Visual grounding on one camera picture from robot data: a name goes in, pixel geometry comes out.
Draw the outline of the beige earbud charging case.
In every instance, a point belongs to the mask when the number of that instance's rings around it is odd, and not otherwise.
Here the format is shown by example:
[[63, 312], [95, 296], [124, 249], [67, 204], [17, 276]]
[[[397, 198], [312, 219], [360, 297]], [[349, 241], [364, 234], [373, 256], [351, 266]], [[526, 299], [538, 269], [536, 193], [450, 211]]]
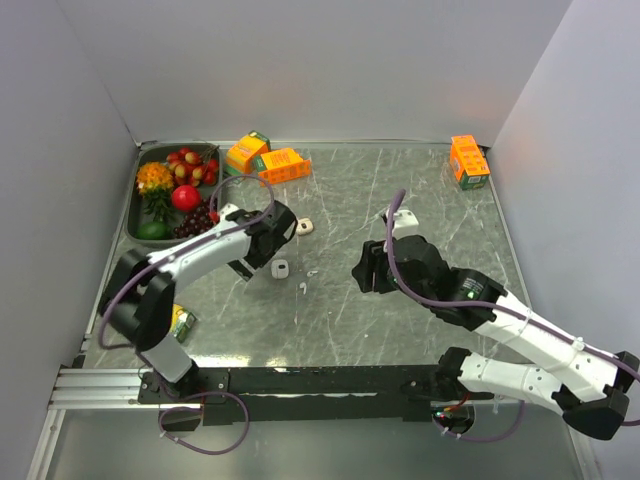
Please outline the beige earbud charging case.
[[298, 218], [296, 226], [296, 234], [305, 236], [314, 231], [315, 227], [310, 218]]

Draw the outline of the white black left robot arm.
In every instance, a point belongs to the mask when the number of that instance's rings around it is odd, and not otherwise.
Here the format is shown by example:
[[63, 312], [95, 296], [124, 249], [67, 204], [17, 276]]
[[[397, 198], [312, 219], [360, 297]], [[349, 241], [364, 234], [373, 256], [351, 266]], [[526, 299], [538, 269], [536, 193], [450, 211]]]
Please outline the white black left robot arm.
[[192, 398], [199, 367], [171, 334], [174, 297], [204, 275], [229, 267], [248, 281], [294, 236], [297, 219], [279, 201], [264, 212], [228, 204], [211, 230], [172, 248], [143, 254], [131, 250], [117, 262], [98, 312], [126, 340], [126, 347], [162, 378], [176, 402]]

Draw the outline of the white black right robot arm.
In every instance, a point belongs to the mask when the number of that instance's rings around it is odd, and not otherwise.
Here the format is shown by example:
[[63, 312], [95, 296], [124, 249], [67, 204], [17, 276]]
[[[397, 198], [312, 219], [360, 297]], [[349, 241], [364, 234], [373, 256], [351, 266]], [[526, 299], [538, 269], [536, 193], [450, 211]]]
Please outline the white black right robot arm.
[[436, 375], [438, 390], [507, 396], [558, 414], [597, 440], [610, 440], [627, 420], [627, 392], [639, 379], [639, 359], [610, 353], [542, 318], [487, 275], [450, 266], [420, 235], [366, 241], [351, 271], [359, 289], [398, 290], [443, 322], [505, 345], [523, 358], [513, 364], [450, 348]]

